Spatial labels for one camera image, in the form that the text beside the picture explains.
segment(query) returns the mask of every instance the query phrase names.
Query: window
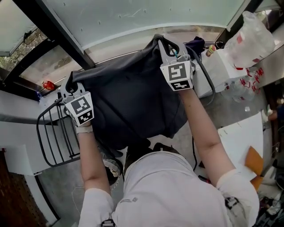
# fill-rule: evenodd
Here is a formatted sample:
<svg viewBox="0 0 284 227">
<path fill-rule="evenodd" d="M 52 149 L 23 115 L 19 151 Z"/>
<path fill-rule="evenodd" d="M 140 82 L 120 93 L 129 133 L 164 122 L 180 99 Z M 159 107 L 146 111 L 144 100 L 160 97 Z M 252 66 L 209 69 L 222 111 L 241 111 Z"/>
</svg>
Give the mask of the window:
<svg viewBox="0 0 284 227">
<path fill-rule="evenodd" d="M 206 42 L 215 42 L 223 30 L 223 27 L 201 25 L 160 27 L 131 33 L 99 43 L 86 49 L 86 52 L 95 63 L 99 63 L 120 55 L 144 49 L 155 34 L 169 34 L 181 43 L 187 43 L 196 36 L 203 38 Z"/>
<path fill-rule="evenodd" d="M 44 81 L 56 83 L 81 66 L 74 61 L 60 46 L 37 59 L 20 77 L 42 86 Z"/>
<path fill-rule="evenodd" d="M 24 42 L 22 42 L 11 56 L 0 57 L 0 67 L 12 71 L 12 69 L 18 64 L 32 49 L 44 41 L 47 37 L 36 29 L 31 33 Z"/>
<path fill-rule="evenodd" d="M 255 15 L 260 19 L 265 27 L 274 32 L 280 25 L 279 21 L 283 18 L 283 10 L 280 6 L 284 6 L 283 0 L 263 0 L 256 9 Z"/>
</svg>

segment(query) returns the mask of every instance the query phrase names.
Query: shoe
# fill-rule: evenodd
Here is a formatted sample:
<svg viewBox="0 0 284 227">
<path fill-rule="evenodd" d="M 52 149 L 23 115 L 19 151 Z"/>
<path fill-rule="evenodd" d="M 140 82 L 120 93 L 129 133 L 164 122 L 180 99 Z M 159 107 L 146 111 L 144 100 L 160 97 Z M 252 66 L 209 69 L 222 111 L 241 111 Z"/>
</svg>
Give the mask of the shoe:
<svg viewBox="0 0 284 227">
<path fill-rule="evenodd" d="M 261 119 L 262 119 L 262 123 L 265 124 L 268 122 L 268 117 L 265 114 L 264 110 L 261 111 Z"/>
</svg>

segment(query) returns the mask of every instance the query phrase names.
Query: black strap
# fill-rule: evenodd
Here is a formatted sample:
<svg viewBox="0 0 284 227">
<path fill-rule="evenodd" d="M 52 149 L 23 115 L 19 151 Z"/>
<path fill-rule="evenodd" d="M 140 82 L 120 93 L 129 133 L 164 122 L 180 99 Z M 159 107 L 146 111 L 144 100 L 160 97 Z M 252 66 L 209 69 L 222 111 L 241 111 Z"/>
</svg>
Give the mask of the black strap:
<svg viewBox="0 0 284 227">
<path fill-rule="evenodd" d="M 102 227 L 115 227 L 113 219 L 108 219 L 102 222 Z"/>
</svg>

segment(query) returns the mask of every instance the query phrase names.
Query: white plastic bag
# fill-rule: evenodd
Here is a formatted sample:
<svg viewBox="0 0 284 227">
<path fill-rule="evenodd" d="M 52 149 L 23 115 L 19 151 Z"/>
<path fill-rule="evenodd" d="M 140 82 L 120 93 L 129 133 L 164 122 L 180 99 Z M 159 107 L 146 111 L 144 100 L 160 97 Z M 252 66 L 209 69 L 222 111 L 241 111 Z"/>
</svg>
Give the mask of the white plastic bag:
<svg viewBox="0 0 284 227">
<path fill-rule="evenodd" d="M 256 93 L 252 89 L 252 79 L 251 78 L 241 78 L 236 81 L 232 81 L 230 86 L 227 86 L 221 94 L 227 100 L 235 100 L 236 102 L 251 101 L 255 97 Z"/>
<path fill-rule="evenodd" d="M 225 45 L 225 54 L 236 68 L 255 65 L 275 47 L 272 34 L 253 13 L 244 11 L 243 17 L 243 27 Z"/>
</svg>

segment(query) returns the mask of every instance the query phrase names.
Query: watch strap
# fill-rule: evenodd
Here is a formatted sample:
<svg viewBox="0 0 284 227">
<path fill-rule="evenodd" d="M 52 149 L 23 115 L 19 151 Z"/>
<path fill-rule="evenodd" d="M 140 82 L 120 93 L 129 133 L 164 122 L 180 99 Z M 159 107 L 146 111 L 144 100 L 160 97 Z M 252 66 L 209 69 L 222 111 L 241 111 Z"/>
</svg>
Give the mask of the watch strap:
<svg viewBox="0 0 284 227">
<path fill-rule="evenodd" d="M 76 127 L 76 133 L 90 133 L 93 131 L 93 126 L 86 126 L 86 127 Z"/>
</svg>

